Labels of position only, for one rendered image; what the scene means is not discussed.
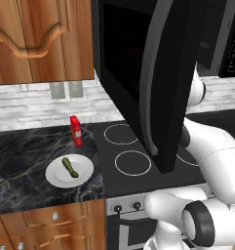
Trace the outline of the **grey wall socket plate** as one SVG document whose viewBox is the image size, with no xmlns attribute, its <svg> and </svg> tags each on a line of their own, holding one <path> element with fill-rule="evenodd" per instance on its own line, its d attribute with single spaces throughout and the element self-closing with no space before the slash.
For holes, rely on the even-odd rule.
<svg viewBox="0 0 235 250">
<path fill-rule="evenodd" d="M 69 81 L 68 90 L 71 99 L 83 97 L 83 85 L 81 81 Z"/>
<path fill-rule="evenodd" d="M 51 97 L 53 100 L 65 98 L 64 85 L 62 82 L 53 82 L 50 84 Z"/>
</svg>

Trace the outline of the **green squash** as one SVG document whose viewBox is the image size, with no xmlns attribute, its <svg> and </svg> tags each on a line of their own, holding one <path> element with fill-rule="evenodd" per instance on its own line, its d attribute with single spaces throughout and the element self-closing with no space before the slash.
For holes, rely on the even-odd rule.
<svg viewBox="0 0 235 250">
<path fill-rule="evenodd" d="M 72 167 L 72 165 L 67 157 L 64 157 L 61 162 L 62 162 L 63 166 L 65 167 L 65 169 L 69 172 L 69 174 L 72 178 L 79 177 L 79 174 L 73 169 L 73 167 Z"/>
</svg>

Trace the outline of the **red carton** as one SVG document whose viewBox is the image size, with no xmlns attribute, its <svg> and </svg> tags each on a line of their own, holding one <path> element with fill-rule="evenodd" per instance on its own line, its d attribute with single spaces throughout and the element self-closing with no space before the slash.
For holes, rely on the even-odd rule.
<svg viewBox="0 0 235 250">
<path fill-rule="evenodd" d="M 72 139 L 76 146 L 82 145 L 82 131 L 81 124 L 76 115 L 70 117 L 70 128 L 72 133 Z"/>
</svg>

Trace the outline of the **wooden wall cupboard door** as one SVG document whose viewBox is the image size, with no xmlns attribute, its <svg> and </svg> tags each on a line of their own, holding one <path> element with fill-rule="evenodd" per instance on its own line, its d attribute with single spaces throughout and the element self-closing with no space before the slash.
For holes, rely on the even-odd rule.
<svg viewBox="0 0 235 250">
<path fill-rule="evenodd" d="M 0 0 L 0 85 L 94 77 L 91 0 Z"/>
</svg>

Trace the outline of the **white plate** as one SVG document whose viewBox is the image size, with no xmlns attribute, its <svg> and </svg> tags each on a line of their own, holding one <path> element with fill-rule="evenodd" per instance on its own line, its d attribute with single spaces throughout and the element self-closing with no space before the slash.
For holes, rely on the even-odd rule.
<svg viewBox="0 0 235 250">
<path fill-rule="evenodd" d="M 79 174 L 72 178 L 62 164 L 62 159 L 67 157 L 73 169 Z M 45 177 L 47 181 L 57 188 L 75 188 L 87 182 L 94 173 L 94 164 L 81 154 L 67 154 L 53 160 L 47 167 Z"/>
</svg>

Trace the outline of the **black hob stove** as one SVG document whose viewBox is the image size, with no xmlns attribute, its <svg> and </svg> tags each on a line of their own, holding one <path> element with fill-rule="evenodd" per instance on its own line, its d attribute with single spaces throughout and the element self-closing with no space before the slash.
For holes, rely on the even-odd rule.
<svg viewBox="0 0 235 250">
<path fill-rule="evenodd" d="M 235 139 L 235 110 L 189 114 L 185 119 L 222 129 Z M 129 227 L 112 223 L 110 218 L 150 218 L 144 207 L 147 194 L 159 189 L 197 187 L 207 197 L 214 196 L 197 161 L 184 147 L 177 148 L 175 169 L 162 173 L 127 122 L 98 123 L 94 135 L 105 186 L 107 250 L 143 250 L 156 230 L 157 221 Z M 136 201 L 141 203 L 138 211 L 132 206 Z M 118 204 L 122 206 L 120 214 L 113 211 L 113 206 Z M 190 250 L 196 250 L 186 235 L 181 238 Z"/>
</svg>

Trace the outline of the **black microwave door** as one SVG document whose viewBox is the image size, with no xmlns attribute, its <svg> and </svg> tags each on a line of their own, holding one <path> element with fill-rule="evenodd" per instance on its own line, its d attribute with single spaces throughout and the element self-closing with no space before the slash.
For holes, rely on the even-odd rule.
<svg viewBox="0 0 235 250">
<path fill-rule="evenodd" d="M 162 173 L 178 141 L 207 0 L 98 0 L 99 79 Z"/>
</svg>

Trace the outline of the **wooden drawer front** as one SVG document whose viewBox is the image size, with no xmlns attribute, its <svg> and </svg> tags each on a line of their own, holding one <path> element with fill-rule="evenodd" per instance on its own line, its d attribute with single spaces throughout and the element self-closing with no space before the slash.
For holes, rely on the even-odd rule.
<svg viewBox="0 0 235 250">
<path fill-rule="evenodd" d="M 53 213 L 58 212 L 59 218 L 53 220 Z M 70 226 L 93 222 L 104 217 L 104 200 L 96 199 L 47 208 L 33 209 L 1 215 L 5 226 L 23 225 L 26 228 Z"/>
<path fill-rule="evenodd" d="M 11 236 L 16 250 L 23 242 L 23 250 L 105 250 L 102 223 L 87 224 L 38 233 Z"/>
</svg>

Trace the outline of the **black microwave oven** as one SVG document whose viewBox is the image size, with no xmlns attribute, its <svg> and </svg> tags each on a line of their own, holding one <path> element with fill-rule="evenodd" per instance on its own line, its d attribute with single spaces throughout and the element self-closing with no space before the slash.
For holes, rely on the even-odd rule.
<svg viewBox="0 0 235 250">
<path fill-rule="evenodd" d="M 138 93 L 141 60 L 157 0 L 92 0 L 94 65 Z M 235 0 L 207 0 L 198 51 L 202 76 L 235 77 Z"/>
</svg>

